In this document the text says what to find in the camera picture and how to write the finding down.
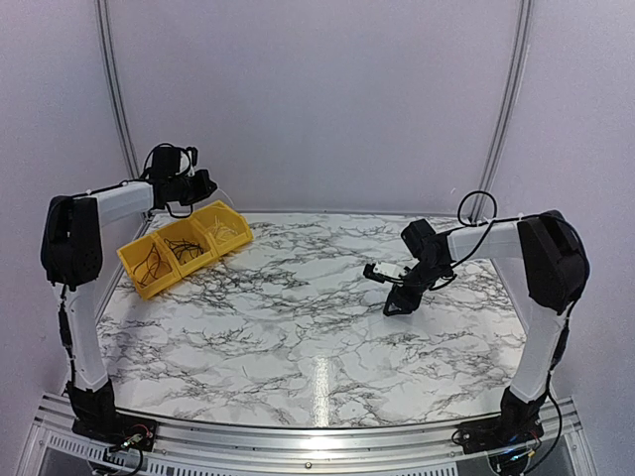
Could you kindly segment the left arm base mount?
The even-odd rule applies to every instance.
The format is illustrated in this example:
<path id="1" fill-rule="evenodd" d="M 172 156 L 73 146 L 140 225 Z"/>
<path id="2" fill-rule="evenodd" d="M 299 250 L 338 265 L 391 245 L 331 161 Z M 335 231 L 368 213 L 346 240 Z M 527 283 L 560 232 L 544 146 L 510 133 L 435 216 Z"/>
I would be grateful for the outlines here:
<path id="1" fill-rule="evenodd" d="M 74 413 L 72 431 L 75 434 L 118 447 L 140 435 L 141 440 L 133 446 L 142 451 L 153 449 L 158 423 L 147 417 L 118 412 L 111 381 L 96 391 L 81 390 L 72 382 L 67 382 L 65 389 Z"/>

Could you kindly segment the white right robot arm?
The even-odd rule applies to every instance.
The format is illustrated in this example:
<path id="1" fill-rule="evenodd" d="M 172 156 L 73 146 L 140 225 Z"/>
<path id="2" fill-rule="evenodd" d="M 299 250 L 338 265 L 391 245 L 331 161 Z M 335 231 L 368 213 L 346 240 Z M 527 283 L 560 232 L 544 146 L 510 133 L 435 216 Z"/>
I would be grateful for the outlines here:
<path id="1" fill-rule="evenodd" d="M 410 223 L 401 237 L 417 261 L 414 267 L 377 263 L 366 265 L 363 271 L 368 279 L 392 284 L 384 307 L 387 315 L 414 312 L 423 293 L 438 280 L 451 279 L 455 268 L 468 261 L 518 259 L 523 263 L 531 320 L 509 392 L 525 405 L 538 400 L 548 388 L 563 331 L 590 274 L 575 228 L 559 211 L 549 210 L 444 232 L 421 219 Z"/>

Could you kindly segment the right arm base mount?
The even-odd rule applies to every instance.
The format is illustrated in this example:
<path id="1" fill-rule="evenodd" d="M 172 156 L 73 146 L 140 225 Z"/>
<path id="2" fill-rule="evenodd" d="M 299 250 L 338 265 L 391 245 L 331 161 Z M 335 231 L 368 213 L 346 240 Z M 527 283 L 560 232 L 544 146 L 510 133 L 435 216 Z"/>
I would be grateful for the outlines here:
<path id="1" fill-rule="evenodd" d="M 489 451 L 537 440 L 544 435 L 540 409 L 547 399 L 544 392 L 529 403 L 506 388 L 500 403 L 500 415 L 460 423 L 451 441 L 465 454 Z"/>

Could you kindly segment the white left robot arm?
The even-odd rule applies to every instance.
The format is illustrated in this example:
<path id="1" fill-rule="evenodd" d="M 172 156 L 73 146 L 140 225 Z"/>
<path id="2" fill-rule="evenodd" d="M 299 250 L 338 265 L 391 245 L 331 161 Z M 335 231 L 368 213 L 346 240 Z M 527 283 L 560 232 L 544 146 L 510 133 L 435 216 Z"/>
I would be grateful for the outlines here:
<path id="1" fill-rule="evenodd" d="M 61 341 L 69 363 L 66 392 L 76 421 L 105 441 L 124 434 L 111 379 L 96 330 L 94 287 L 101 273 L 104 226 L 131 215 L 193 207 L 217 185 L 197 166 L 198 150 L 170 143 L 155 146 L 139 178 L 75 195 L 54 197 L 48 209 L 41 263 L 58 293 Z"/>

